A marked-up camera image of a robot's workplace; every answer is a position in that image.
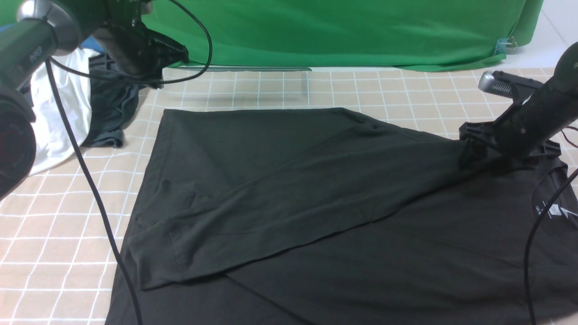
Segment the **robotic arm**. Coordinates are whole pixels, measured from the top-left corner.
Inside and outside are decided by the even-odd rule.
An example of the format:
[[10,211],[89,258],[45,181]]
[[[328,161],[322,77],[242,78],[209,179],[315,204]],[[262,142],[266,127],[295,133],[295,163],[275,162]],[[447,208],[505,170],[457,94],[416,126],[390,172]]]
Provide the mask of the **robotic arm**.
[[0,36],[0,198],[18,185],[34,163],[34,113],[17,91],[51,56],[64,56],[93,35],[134,79],[162,80],[162,69],[188,63],[187,49],[149,30],[141,15],[151,0],[26,0],[18,23]]

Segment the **white grid line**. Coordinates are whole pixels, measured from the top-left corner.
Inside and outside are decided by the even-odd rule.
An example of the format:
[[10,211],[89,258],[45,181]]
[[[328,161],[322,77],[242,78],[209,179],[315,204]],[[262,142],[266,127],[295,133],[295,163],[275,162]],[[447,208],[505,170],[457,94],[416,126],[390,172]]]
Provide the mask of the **white grid line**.
[[[80,171],[80,165],[76,168],[76,175],[74,175],[74,177],[72,178],[71,183],[68,185],[68,190],[70,190],[70,188],[72,187],[72,185],[74,184],[74,181],[76,180],[76,177],[78,176]],[[62,196],[60,203],[58,204],[58,209],[57,209],[57,213],[60,211],[60,209],[62,208],[62,203],[64,202],[64,198],[65,195]],[[54,223],[56,222],[56,217],[57,214],[54,214],[52,217],[52,222],[50,224],[50,228],[48,230],[48,236],[50,236],[50,234],[52,233],[52,229],[54,227]],[[44,250],[46,248],[46,245],[48,245],[48,239],[44,240],[44,244],[42,245],[42,249],[40,250],[40,254],[38,254],[38,258],[36,259],[36,264],[32,267],[32,271],[30,271],[30,273],[28,274],[27,278],[26,278],[26,283],[24,284],[24,289],[28,288],[28,284],[30,283],[30,278],[32,277],[32,274],[34,274],[34,271],[36,271],[36,268],[38,266],[38,262],[40,262],[42,255],[44,254]],[[14,307],[14,312],[12,313],[12,318],[14,319],[16,317],[16,313],[18,312],[18,307],[20,306],[20,303],[22,302],[22,299],[24,298],[24,291],[22,292],[22,294],[20,295],[20,298],[18,299],[18,302],[16,303],[16,306]]]
[[361,113],[361,98],[359,93],[359,85],[357,84],[357,77],[355,72],[353,73],[353,81],[355,82],[355,95],[357,96],[357,110]]
[[[110,161],[112,160],[112,156],[114,156],[114,153],[115,153],[116,151],[117,151],[117,149],[113,149],[113,153],[112,153],[111,157],[107,160],[107,162],[106,162],[103,170],[106,170],[106,168],[108,167]],[[98,182],[96,183],[97,189],[100,188],[101,182],[102,182],[102,179],[103,179],[103,178],[104,178],[104,175],[102,175],[102,176],[100,177],[100,179],[98,180]],[[94,204],[95,204],[95,203],[96,203],[96,199],[94,198],[94,199],[92,200],[92,203],[90,204],[90,209],[89,209],[88,211],[92,211],[92,209],[94,209]],[[86,219],[85,219],[85,221],[84,221],[84,226],[83,226],[83,228],[82,228],[81,237],[83,237],[84,234],[86,233],[86,227],[88,226],[88,222],[89,222],[89,221],[90,221],[90,217],[87,216]],[[70,275],[70,272],[72,271],[72,267],[73,267],[73,265],[74,265],[74,262],[76,261],[76,257],[78,256],[78,251],[80,250],[80,245],[82,244],[82,242],[83,242],[83,241],[80,240],[80,241],[78,241],[78,244],[76,245],[76,249],[75,249],[75,252],[74,252],[74,256],[72,257],[72,263],[73,263],[73,264],[71,264],[71,265],[68,267],[68,270],[67,270],[67,272],[66,272],[66,275],[64,275],[64,279],[62,280],[62,286],[60,287],[61,291],[60,291],[60,293],[58,294],[58,297],[56,298],[56,302],[54,303],[54,305],[53,305],[53,307],[52,307],[52,311],[50,312],[50,319],[52,319],[52,318],[54,317],[54,312],[56,311],[56,308],[58,307],[58,303],[60,302],[60,298],[62,297],[62,292],[63,292],[62,290],[64,289],[64,286],[66,285],[66,281],[68,280],[68,276]]]
[[383,85],[381,84],[381,76],[379,75],[379,73],[377,74],[377,83],[379,84],[379,89],[381,90],[381,100],[383,100],[383,109],[386,111],[386,122],[389,123],[390,120],[390,114],[387,112],[387,104],[386,104],[386,96],[383,94]]
[[405,82],[405,78],[403,75],[403,71],[401,72],[401,80],[403,81],[403,88],[405,88],[405,95],[407,96],[407,102],[409,103],[409,108],[412,111],[412,118],[413,118],[413,124],[416,126],[416,130],[419,131],[419,126],[417,125],[417,121],[416,121],[416,114],[415,112],[413,112],[413,104],[412,104],[412,99],[409,95],[409,90],[407,89],[407,83]]
[[[429,78],[425,78],[425,80],[428,82],[429,91],[432,94],[433,104],[435,105],[435,109],[438,111],[439,118],[441,119],[442,118],[442,111],[439,110],[438,101],[435,99],[435,94],[434,94],[434,90],[432,89],[432,85],[429,82]],[[443,130],[446,133],[446,138],[449,138],[450,134],[447,132],[446,124],[443,121],[442,121],[442,126],[443,126]]]

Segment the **black mount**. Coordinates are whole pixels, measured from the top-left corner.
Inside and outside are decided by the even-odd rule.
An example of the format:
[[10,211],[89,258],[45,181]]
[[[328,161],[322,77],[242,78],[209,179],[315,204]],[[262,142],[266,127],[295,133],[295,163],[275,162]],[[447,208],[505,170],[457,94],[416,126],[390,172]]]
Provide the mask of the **black mount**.
[[[480,89],[490,94],[511,98],[513,104],[495,121],[482,123],[466,122],[460,127],[460,140],[466,141],[466,147],[460,156],[460,167],[467,168],[477,161],[486,159],[488,148],[500,152],[501,149],[495,139],[495,125],[509,119],[511,115],[523,105],[524,101],[543,85],[544,84],[539,81],[511,75],[502,71],[495,71],[492,74],[486,72],[480,81]],[[554,159],[561,154],[560,144],[547,140],[529,155],[519,158],[519,160],[525,164],[543,158]]]

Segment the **metal cylinder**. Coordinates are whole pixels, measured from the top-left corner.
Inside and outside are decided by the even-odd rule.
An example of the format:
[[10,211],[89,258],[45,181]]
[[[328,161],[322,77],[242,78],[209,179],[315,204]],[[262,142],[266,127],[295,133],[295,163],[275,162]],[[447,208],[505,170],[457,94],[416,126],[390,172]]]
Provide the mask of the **metal cylinder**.
[[55,55],[72,53],[105,21],[103,0],[25,0],[18,9],[18,21],[45,20],[54,28]]

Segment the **white cloth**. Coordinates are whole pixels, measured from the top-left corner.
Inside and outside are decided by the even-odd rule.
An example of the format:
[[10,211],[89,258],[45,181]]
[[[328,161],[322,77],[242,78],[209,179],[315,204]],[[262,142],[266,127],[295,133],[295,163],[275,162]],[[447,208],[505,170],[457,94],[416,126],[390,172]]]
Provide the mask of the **white cloth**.
[[[77,49],[55,59],[72,69],[88,73],[88,59],[97,54],[90,49]],[[64,110],[76,141],[81,145],[86,140],[92,118],[90,80],[56,66],[53,66],[53,71]],[[36,160],[30,172],[32,176],[64,162],[74,150],[60,118],[45,64],[32,75],[30,89],[36,115],[36,122],[32,123],[36,136]]]

